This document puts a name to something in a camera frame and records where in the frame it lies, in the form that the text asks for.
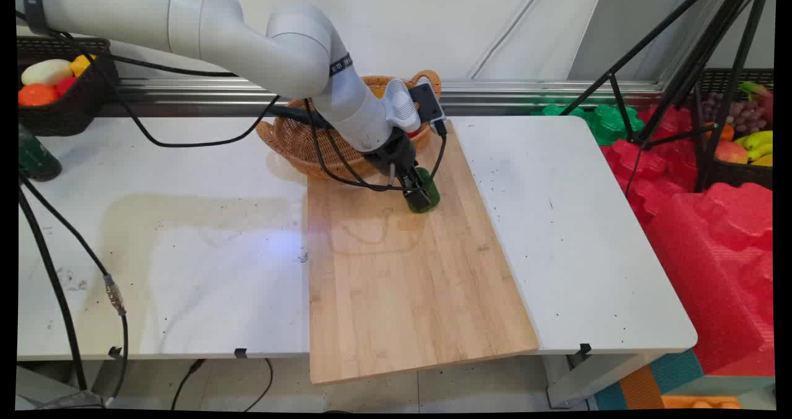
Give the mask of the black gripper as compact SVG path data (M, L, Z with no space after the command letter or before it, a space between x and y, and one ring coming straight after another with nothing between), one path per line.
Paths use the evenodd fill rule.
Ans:
M423 189L418 189L416 147L402 129L393 128L378 149L364 153L364 159L385 177L390 177L390 166L394 166L394 178L398 179L401 192L407 192L411 212L422 214L433 210L433 182L428 181Z

